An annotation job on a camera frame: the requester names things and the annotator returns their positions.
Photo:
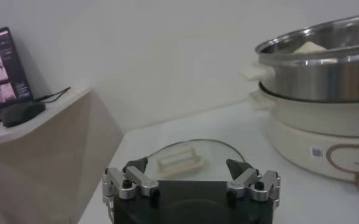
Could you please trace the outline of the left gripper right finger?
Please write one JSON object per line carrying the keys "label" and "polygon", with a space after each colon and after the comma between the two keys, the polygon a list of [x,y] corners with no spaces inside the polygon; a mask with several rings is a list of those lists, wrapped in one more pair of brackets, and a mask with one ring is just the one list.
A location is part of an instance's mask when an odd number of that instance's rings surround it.
{"label": "left gripper right finger", "polygon": [[226,165],[232,181],[227,183],[226,196],[229,203],[250,196],[257,202],[272,201],[273,208],[280,206],[280,175],[273,170],[261,174],[247,162],[227,159]]}

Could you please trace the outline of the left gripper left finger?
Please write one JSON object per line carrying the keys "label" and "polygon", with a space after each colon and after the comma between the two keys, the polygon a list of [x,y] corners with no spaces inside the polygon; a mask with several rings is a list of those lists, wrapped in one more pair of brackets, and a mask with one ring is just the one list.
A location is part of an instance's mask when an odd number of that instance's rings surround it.
{"label": "left gripper left finger", "polygon": [[127,162],[122,170],[108,167],[102,174],[102,201],[108,211],[114,212],[114,201],[129,201],[137,196],[137,190],[142,196],[156,198],[160,195],[159,182],[145,175],[148,158]]}

